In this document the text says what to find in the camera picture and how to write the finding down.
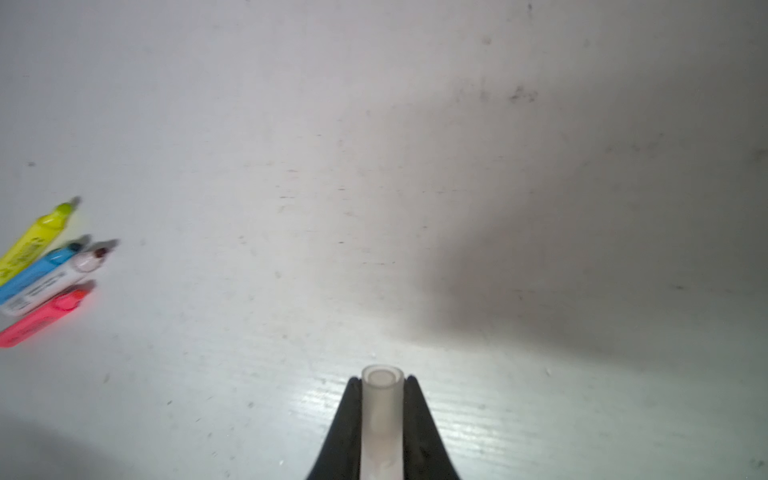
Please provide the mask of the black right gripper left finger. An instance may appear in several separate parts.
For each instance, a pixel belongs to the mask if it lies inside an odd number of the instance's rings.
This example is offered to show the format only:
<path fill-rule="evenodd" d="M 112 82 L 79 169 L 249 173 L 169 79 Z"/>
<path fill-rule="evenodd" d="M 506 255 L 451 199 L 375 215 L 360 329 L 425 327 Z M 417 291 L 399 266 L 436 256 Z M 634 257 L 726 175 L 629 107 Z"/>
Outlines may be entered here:
<path fill-rule="evenodd" d="M 359 480 L 362 435 L 362 380 L 347 382 L 333 421 L 307 480 Z"/>

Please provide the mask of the clear pen cap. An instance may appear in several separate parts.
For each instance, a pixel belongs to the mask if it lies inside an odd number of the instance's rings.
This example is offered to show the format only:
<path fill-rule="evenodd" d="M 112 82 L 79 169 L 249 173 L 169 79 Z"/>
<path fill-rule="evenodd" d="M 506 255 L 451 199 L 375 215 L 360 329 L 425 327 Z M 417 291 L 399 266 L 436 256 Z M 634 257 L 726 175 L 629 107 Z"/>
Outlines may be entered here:
<path fill-rule="evenodd" d="M 363 369 L 360 478 L 402 480 L 404 373 L 389 365 Z"/>

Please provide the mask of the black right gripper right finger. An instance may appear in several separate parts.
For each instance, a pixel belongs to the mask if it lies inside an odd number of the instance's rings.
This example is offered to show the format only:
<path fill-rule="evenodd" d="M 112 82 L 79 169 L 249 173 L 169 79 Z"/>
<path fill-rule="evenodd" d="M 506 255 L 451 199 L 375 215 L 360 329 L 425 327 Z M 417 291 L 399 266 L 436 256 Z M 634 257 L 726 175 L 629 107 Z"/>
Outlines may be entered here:
<path fill-rule="evenodd" d="M 417 378 L 408 376 L 403 396 L 405 480 L 459 480 Z"/>

